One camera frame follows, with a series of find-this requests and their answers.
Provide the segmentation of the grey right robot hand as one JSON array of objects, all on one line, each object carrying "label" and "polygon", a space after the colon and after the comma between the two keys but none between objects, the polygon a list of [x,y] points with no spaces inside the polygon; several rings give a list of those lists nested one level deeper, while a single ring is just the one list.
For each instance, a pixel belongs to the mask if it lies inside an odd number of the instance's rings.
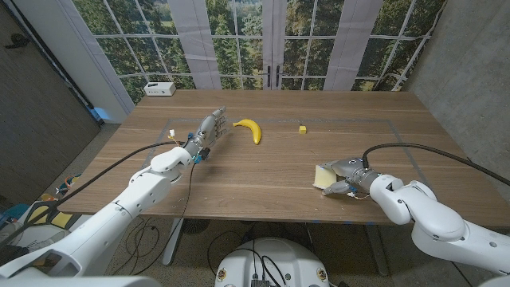
[{"label": "grey right robot hand", "polygon": [[339,159],[320,164],[322,171],[335,173],[335,182],[326,183],[322,194],[346,195],[352,192],[353,187],[369,191],[379,174],[369,167],[364,167],[363,164],[359,158]]}]

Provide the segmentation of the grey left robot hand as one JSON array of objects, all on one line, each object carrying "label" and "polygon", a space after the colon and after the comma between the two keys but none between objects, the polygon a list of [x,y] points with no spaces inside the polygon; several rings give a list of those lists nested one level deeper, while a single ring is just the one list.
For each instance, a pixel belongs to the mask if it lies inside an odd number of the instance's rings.
[{"label": "grey left robot hand", "polygon": [[211,149],[216,141],[225,135],[229,129],[226,127],[227,118],[225,116],[226,106],[206,116],[194,135],[187,140],[184,149],[189,152],[192,157],[202,154],[204,149]]}]

